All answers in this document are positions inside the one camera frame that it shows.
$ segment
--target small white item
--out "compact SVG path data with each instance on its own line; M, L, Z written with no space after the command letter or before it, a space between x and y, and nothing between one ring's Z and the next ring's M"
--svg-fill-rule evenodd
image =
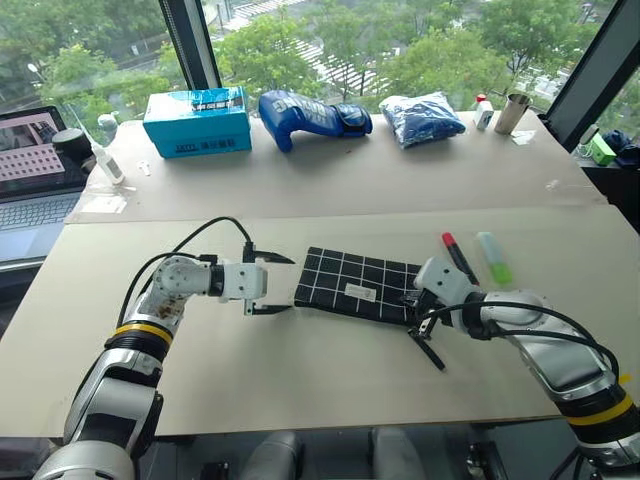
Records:
M111 183L114 185L122 183L124 174L113 157L98 144L93 144L91 149L96 156L97 164L100 165L100 168L102 168L102 171L104 171Z
M489 100L483 100L476 107L476 114L473 116L473 123L478 130L485 130L493 118L493 105Z
M469 108L469 111L470 112L475 111L475 109L478 108L478 104L480 102L484 102L486 99L487 99L487 96L484 93L479 93L478 95L476 95L476 100L471 105L471 108Z
M373 288L361 287L353 283L347 283L344 287L344 294L348 297L359 298L367 302L376 301L376 291Z
M85 203L82 213L121 213L127 201L122 195L97 195Z
M511 140L513 140L513 143L516 145L527 145L531 142L535 134L535 130L517 130L511 132Z
M591 139L595 136L596 133L600 131L600 127L598 127L595 123L587 128L587 131L582 134L580 137L580 145L588 145L591 142Z
M144 173L147 177L151 176L151 170L149 170L149 162L146 160L140 160L138 162L138 168Z

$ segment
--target black grid cloth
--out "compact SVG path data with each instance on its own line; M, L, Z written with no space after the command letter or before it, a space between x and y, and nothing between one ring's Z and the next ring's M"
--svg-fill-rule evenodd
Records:
M413 280L419 270L420 265L310 247L294 303L378 322L413 325L413 309L404 305L401 297L415 291Z

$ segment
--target tissue box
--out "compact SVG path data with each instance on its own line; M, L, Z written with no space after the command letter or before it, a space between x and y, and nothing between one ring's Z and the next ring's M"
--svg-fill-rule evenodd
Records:
M251 150L242 87L155 93L142 124L165 158Z

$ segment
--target window frame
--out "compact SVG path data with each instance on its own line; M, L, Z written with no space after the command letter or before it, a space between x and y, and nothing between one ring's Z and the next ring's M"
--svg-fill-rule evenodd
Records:
M159 0L189 89L223 86L201 0ZM640 2L618 0L546 113L569 152L638 67Z
M200 0L159 0L189 90L222 86Z
M547 111L552 133L572 152L633 75L640 59L640 2L618 0Z

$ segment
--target laptop screen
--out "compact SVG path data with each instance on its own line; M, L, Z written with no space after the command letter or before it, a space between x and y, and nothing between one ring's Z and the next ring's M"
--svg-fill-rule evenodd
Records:
M61 129L54 107L0 115L0 199L84 185L80 167L51 143Z

